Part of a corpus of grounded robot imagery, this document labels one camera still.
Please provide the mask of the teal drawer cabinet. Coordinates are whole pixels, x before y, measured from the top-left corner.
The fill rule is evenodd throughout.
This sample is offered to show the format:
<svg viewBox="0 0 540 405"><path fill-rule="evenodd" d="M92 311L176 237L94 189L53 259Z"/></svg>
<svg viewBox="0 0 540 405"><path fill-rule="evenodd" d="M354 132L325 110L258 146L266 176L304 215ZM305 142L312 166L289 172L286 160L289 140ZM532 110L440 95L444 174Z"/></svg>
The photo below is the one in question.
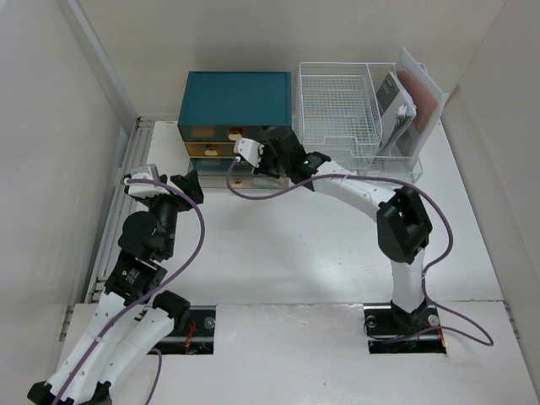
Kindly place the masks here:
<svg viewBox="0 0 540 405"><path fill-rule="evenodd" d="M190 72L177 127L203 187L225 189L239 138L292 125L291 73Z"/></svg>

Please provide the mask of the Canon setup guide booklet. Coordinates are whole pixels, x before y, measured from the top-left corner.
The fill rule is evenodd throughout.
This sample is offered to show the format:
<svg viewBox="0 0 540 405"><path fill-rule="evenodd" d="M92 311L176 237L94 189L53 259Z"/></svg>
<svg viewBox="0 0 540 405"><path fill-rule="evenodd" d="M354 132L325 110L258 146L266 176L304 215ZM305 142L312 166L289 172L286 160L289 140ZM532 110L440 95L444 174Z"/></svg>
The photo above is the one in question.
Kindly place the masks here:
<svg viewBox="0 0 540 405"><path fill-rule="evenodd" d="M393 72L385 76L375 96L381 116L381 141L377 153L385 154L413 122L416 105Z"/></svg>

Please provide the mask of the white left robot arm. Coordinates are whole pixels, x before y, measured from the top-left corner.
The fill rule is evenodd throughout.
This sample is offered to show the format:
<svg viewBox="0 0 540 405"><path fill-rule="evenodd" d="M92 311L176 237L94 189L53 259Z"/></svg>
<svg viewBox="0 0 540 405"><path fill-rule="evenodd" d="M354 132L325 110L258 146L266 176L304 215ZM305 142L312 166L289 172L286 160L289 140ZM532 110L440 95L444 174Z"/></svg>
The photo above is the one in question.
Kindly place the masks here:
<svg viewBox="0 0 540 405"><path fill-rule="evenodd" d="M179 213L203 203L198 173L168 177L145 165L121 183L145 210L124 220L120 252L91 322L57 371L29 389L34 404L110 404L161 338L188 327L191 304L165 289L173 278L161 263L174 254Z"/></svg>

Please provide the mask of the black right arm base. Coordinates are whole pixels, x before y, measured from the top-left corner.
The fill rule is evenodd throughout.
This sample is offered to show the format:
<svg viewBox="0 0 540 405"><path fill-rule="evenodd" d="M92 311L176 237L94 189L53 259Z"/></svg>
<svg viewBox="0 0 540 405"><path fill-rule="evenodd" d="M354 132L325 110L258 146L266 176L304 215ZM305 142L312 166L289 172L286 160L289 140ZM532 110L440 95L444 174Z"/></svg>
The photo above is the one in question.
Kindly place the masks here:
<svg viewBox="0 0 540 405"><path fill-rule="evenodd" d="M446 354L446 342L440 329L439 313L432 305L422 304L408 314L392 303L367 304L364 334L370 354Z"/></svg>

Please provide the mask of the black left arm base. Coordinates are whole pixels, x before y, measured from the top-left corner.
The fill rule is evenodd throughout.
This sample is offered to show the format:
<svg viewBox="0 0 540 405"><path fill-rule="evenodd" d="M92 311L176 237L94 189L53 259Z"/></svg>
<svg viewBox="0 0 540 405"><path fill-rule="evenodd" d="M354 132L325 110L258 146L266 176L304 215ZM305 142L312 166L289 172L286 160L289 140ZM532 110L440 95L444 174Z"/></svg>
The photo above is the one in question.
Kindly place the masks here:
<svg viewBox="0 0 540 405"><path fill-rule="evenodd" d="M175 329L155 347L163 355L212 355L216 329L215 306L193 306L182 330Z"/></svg>

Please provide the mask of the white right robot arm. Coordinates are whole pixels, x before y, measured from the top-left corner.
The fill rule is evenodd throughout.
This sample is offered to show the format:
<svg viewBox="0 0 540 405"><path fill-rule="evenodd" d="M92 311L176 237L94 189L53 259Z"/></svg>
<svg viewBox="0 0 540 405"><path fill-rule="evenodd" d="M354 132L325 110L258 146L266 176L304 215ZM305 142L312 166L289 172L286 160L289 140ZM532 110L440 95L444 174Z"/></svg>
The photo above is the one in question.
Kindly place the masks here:
<svg viewBox="0 0 540 405"><path fill-rule="evenodd" d="M256 147L254 172L285 176L366 214L376 224L377 245L391 262L391 323L411 332L425 304L421 275L433 226L419 194L410 186L384 187L355 180L354 173L320 152L306 152L291 127L265 127Z"/></svg>

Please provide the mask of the clear mesh zip pouch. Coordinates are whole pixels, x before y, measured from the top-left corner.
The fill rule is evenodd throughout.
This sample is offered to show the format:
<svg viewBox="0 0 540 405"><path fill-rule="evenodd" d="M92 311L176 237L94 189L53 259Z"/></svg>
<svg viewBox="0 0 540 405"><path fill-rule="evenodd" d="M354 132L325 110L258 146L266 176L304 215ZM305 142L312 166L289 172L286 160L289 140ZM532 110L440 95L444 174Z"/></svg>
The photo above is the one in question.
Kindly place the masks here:
<svg viewBox="0 0 540 405"><path fill-rule="evenodd" d="M416 106L413 122L397 140L402 156L414 162L440 120L449 95L441 90L404 46L400 50L395 72Z"/></svg>

